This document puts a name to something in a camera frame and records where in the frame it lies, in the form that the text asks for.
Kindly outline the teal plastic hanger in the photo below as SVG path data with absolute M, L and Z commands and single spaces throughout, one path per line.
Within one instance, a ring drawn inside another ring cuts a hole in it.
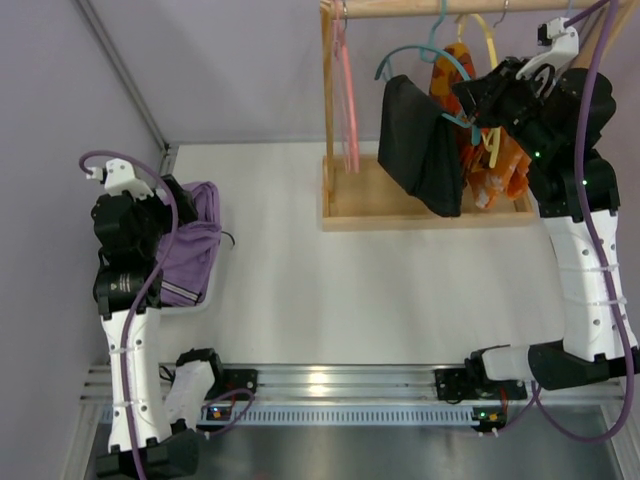
M 447 1 L 441 0 L 440 8 L 439 8 L 439 16 L 436 22 L 433 24 L 433 26 L 430 29 L 428 42 L 426 44 L 405 45 L 390 51 L 387 55 L 383 57 L 383 59 L 379 63 L 375 72 L 374 79 L 379 80 L 380 78 L 382 78 L 385 82 L 388 82 L 393 77 L 391 57 L 405 50 L 418 50 L 420 54 L 420 59 L 423 62 L 435 65 L 437 60 L 439 60 L 440 58 L 445 58 L 451 63 L 454 69 L 461 75 L 463 81 L 469 81 L 471 79 L 471 76 L 469 75 L 465 67 L 452 54 L 435 46 L 435 37 L 436 37 L 437 29 L 440 26 L 440 24 L 444 21 L 446 15 L 447 15 Z M 449 113 L 443 113 L 442 116 L 448 121 L 452 122 L 453 124 L 458 125 L 459 127 L 469 129 L 471 133 L 471 144 L 473 146 L 478 146 L 481 143 L 481 140 L 482 140 L 481 130 L 476 126 L 473 126 L 469 121 L 464 120 L 462 114 L 457 114 L 456 116 L 454 116 Z

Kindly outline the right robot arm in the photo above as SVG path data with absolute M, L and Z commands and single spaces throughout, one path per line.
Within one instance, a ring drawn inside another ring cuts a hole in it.
M 501 127 L 531 160 L 529 189 L 550 236 L 564 305 L 561 339 L 476 350 L 470 378 L 490 385 L 534 381 L 546 390 L 639 373 L 639 345 L 626 318 L 617 259 L 620 196 L 613 166 L 596 150 L 616 112 L 613 86 L 597 70 L 570 68 L 556 82 L 543 69 L 519 77 L 509 57 L 489 74 L 452 86 L 479 127 Z

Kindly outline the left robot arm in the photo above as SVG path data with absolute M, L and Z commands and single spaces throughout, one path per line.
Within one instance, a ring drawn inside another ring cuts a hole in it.
M 152 189 L 138 178 L 110 182 L 91 216 L 100 243 L 93 287 L 111 361 L 113 420 L 101 479 L 175 479 L 193 475 L 196 421 L 223 375 L 213 348 L 179 355 L 164 394 L 158 330 L 165 310 L 206 304 L 223 236 L 218 188 L 179 184 Z

